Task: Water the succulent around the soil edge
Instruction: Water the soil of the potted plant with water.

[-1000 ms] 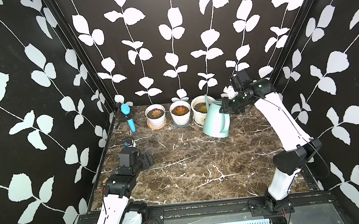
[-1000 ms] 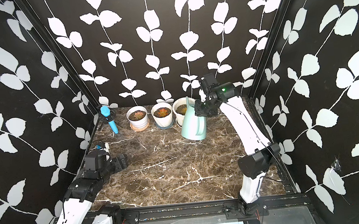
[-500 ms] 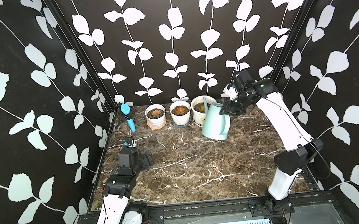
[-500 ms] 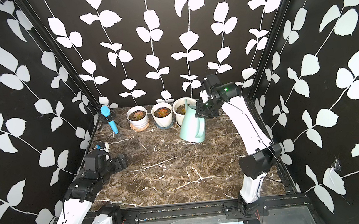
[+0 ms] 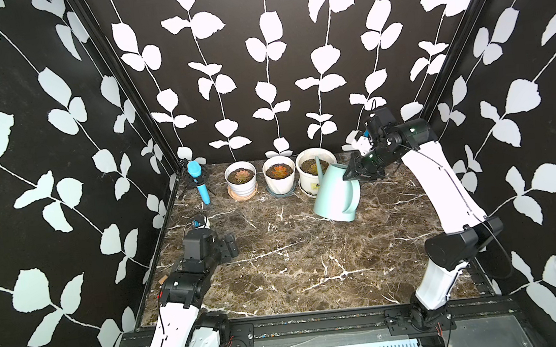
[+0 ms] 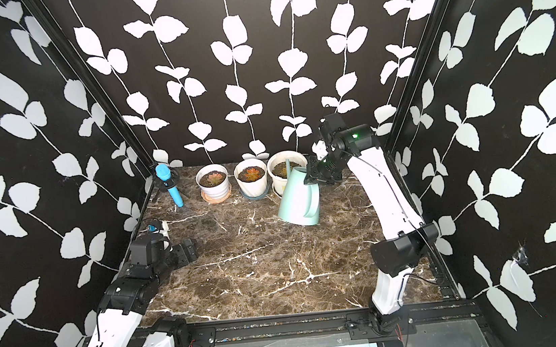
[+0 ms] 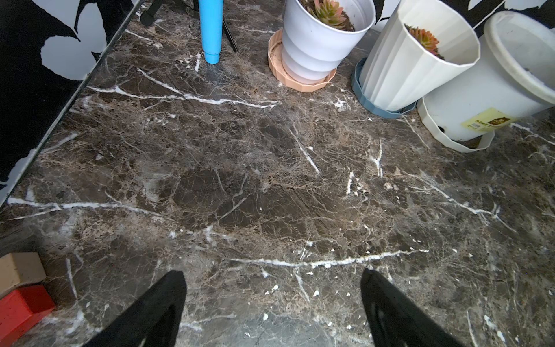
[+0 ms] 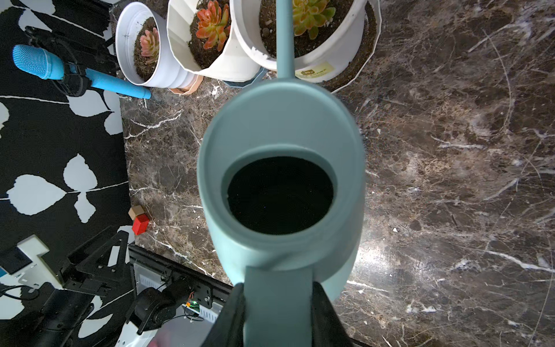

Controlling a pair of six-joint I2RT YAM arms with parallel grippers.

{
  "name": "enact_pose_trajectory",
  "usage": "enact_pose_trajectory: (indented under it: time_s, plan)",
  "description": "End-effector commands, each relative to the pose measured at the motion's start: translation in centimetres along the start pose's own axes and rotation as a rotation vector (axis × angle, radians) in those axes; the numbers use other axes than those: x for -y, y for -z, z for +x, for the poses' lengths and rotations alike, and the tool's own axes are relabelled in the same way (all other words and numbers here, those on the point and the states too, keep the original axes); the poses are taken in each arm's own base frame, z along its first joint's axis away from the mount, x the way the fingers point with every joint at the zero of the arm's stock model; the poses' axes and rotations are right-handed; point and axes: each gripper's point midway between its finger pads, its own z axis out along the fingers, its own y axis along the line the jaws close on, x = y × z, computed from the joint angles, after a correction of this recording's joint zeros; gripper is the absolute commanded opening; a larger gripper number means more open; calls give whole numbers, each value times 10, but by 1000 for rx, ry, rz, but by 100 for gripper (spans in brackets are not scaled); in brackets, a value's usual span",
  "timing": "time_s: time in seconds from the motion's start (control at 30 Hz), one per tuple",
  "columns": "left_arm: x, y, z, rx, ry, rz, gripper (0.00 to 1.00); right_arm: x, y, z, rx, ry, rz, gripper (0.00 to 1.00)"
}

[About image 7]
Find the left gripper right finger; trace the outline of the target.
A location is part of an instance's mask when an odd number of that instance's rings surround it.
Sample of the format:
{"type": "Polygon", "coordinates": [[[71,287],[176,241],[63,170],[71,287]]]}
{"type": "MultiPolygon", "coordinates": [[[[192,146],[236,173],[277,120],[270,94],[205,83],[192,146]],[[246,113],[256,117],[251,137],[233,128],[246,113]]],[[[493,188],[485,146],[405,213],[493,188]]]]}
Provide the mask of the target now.
{"type": "Polygon", "coordinates": [[[361,299],[375,346],[461,346],[382,274],[361,276],[361,299]]]}

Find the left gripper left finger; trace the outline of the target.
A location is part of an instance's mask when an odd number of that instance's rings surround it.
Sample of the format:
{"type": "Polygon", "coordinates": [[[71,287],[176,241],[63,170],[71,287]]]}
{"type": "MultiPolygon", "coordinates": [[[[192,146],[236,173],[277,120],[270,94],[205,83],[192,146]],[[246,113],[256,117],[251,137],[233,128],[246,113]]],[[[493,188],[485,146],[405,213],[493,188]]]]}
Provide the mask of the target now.
{"type": "Polygon", "coordinates": [[[184,273],[171,270],[86,346],[174,346],[186,301],[184,273]]]}

